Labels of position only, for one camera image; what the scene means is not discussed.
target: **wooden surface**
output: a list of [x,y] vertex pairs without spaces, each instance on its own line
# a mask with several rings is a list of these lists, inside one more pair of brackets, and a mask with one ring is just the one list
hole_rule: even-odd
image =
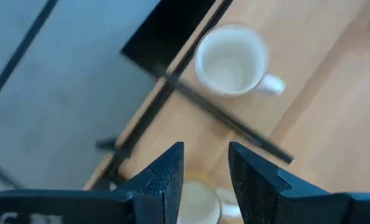
[[[219,24],[244,22],[270,47],[269,72],[287,82],[278,98],[208,95],[191,62],[182,80],[294,153],[286,169],[330,191],[370,191],[370,1],[234,0]],[[231,189],[233,131],[173,93],[120,172],[141,171],[176,141],[185,167]],[[280,166],[284,165],[245,143]]]

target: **black cable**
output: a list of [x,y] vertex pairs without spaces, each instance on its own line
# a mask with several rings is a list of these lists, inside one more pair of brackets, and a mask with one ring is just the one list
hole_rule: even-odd
[[[8,63],[5,65],[4,70],[0,74],[0,91],[7,82],[8,78],[12,75],[12,72],[15,70],[17,64],[20,62],[21,58],[31,45],[32,41],[35,39],[36,35],[41,30],[41,27],[45,24],[57,1],[58,0],[48,0],[46,2],[41,12],[31,25],[30,29],[25,34],[22,42],[16,48]],[[14,189],[24,188],[15,178],[11,177],[5,170],[3,170],[2,167],[0,167],[0,181],[9,187],[13,187]]]

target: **cup rim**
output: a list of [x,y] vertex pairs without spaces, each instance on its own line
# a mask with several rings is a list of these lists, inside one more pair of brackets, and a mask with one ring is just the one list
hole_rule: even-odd
[[[201,57],[200,47],[201,47],[204,39],[209,34],[211,34],[212,32],[217,31],[219,29],[225,29],[226,27],[230,27],[230,26],[237,26],[237,27],[240,27],[242,29],[247,29],[247,30],[251,31],[251,33],[253,33],[253,35],[257,38],[257,40],[261,43],[261,46],[264,48],[264,50],[266,52],[268,52],[267,44],[265,43],[265,41],[263,40],[263,38],[257,32],[256,29],[254,29],[253,27],[250,27],[249,25],[247,25],[246,23],[243,23],[243,22],[230,22],[230,23],[226,23],[226,24],[216,26],[216,27],[210,29],[209,31],[207,31],[202,36],[202,38],[200,39],[200,41],[196,45],[195,57],[194,57],[194,68],[195,68],[195,71],[196,71],[196,76],[202,82],[202,84],[205,85],[206,87],[208,87],[209,89],[211,89],[212,91],[214,91],[215,93],[217,93],[218,95],[239,96],[239,95],[243,95],[243,94],[249,92],[251,89],[256,87],[261,82],[261,80],[263,79],[264,75],[267,72],[267,67],[268,67],[267,64],[268,63],[265,63],[265,65],[263,66],[262,74],[261,74],[260,80],[258,82],[249,83],[244,89],[237,90],[237,91],[222,90],[218,86],[213,85],[204,75],[202,75],[203,69],[202,69],[202,57]],[[266,58],[265,61],[268,62],[268,54],[265,54],[265,58]]]
[[199,180],[197,178],[186,178],[184,179],[184,183],[185,182],[197,182],[197,183],[201,183],[201,184],[204,184],[215,196],[216,200],[218,201],[218,204],[219,204],[219,216],[218,216],[218,219],[217,219],[217,222],[216,223],[220,223],[220,220],[222,218],[222,201],[218,195],[218,193],[216,192],[216,186],[212,185],[211,183],[208,183],[206,182],[205,180]]

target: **mug handle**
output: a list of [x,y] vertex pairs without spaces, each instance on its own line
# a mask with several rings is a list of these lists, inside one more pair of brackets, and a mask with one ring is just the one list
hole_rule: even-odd
[[255,89],[270,95],[281,95],[286,88],[286,83],[276,75],[266,74],[257,84]]
[[216,192],[221,201],[222,216],[228,219],[242,218],[236,196],[227,189],[217,188]]

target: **gray floor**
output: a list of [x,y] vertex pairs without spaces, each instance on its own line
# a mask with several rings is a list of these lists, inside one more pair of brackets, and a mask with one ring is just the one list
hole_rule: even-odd
[[154,81],[119,51],[157,2],[58,2],[0,92],[0,165],[26,187],[81,189],[104,156],[95,140],[123,131]]
[[45,2],[0,0],[0,73]]

